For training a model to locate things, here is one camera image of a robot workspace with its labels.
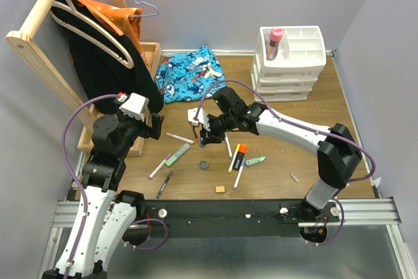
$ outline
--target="orange hanger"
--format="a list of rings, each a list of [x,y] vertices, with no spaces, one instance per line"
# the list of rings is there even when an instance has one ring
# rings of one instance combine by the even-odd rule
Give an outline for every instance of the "orange hanger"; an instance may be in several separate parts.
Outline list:
[[[118,34],[119,36],[123,35],[123,32],[120,30],[120,28],[118,28],[113,22],[111,22],[106,16],[104,16],[101,12],[99,12],[96,8],[93,8],[91,5],[89,5],[85,0],[77,0],[79,3],[81,3],[82,5],[86,6],[86,8],[94,13],[95,15],[97,15],[98,17],[100,17],[100,19],[103,22],[106,22],[106,24],[115,31],[116,34]]]

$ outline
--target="wooden clothes rack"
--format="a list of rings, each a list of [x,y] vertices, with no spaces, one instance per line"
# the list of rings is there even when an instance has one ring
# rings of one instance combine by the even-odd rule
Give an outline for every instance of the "wooden clothes rack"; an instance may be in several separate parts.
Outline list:
[[[44,81],[44,83],[66,104],[71,111],[75,111],[83,104],[75,91],[69,86],[67,81],[61,76],[48,57],[39,48],[34,38],[46,15],[49,13],[52,3],[55,0],[37,0],[31,12],[27,15],[25,22],[19,31],[10,31],[6,36],[6,42],[16,51],[16,53],[27,63],[27,65]],[[125,0],[112,0],[113,4],[120,8],[126,7]],[[151,74],[155,75],[161,57],[161,47],[159,43],[141,43],[152,68]],[[79,149],[89,152],[93,147],[91,142],[91,132],[93,123],[99,113],[94,107],[90,110],[85,108],[77,116],[83,123],[82,137],[79,142]],[[144,139],[138,138],[135,145],[129,151],[129,155],[140,155]]]

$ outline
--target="pink bottle cap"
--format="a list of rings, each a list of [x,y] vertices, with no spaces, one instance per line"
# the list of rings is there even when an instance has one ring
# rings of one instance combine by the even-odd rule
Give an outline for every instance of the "pink bottle cap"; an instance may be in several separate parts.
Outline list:
[[[272,29],[270,32],[270,40],[274,42],[280,42],[283,37],[283,29]]]

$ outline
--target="blue patterned cloth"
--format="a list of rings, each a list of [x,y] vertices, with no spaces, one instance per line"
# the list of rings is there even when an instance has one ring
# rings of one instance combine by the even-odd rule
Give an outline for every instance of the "blue patterned cloth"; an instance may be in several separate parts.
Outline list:
[[[224,79],[219,61],[207,46],[196,52],[167,56],[155,75],[155,83],[165,103],[198,101],[210,84]],[[225,83],[215,86],[206,98],[224,86]]]

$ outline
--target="wooden table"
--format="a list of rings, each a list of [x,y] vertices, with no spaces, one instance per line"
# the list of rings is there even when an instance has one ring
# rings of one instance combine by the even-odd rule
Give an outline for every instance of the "wooden table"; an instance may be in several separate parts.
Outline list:
[[[251,85],[250,69],[252,56],[219,56],[226,78],[237,78]],[[327,60],[319,80],[305,101],[276,102],[272,107],[288,116],[318,125],[333,126],[336,122],[345,124],[354,133],[353,124],[341,91],[340,83],[331,59]],[[252,93],[238,84],[229,84],[250,104],[254,102]],[[163,132],[159,140],[148,139],[141,157],[126,159],[126,172],[119,190],[130,189],[145,194],[147,199],[157,195],[164,179],[169,173],[165,167],[148,180],[150,173],[168,153],[174,153],[184,143],[165,135],[166,132],[193,139],[191,127],[187,122],[187,110],[197,107],[198,102],[171,103],[160,112],[165,116]],[[204,103],[204,109],[217,115],[220,110],[212,100]],[[303,198],[312,184],[319,178],[317,160],[308,152],[282,140],[250,133],[229,133],[233,150],[236,144],[248,146],[246,158],[266,155],[267,159],[253,167],[245,167],[237,190],[233,190],[236,171],[228,173],[231,160],[225,144],[209,144],[200,148],[192,145],[173,166],[174,174],[166,187],[162,199],[285,199]],[[209,168],[200,170],[199,163],[205,160]],[[296,183],[290,177],[293,173]],[[364,176],[366,169],[362,163],[354,176]],[[225,193],[215,193],[215,186],[225,186]],[[368,180],[355,182],[341,192],[341,197],[374,197]]]

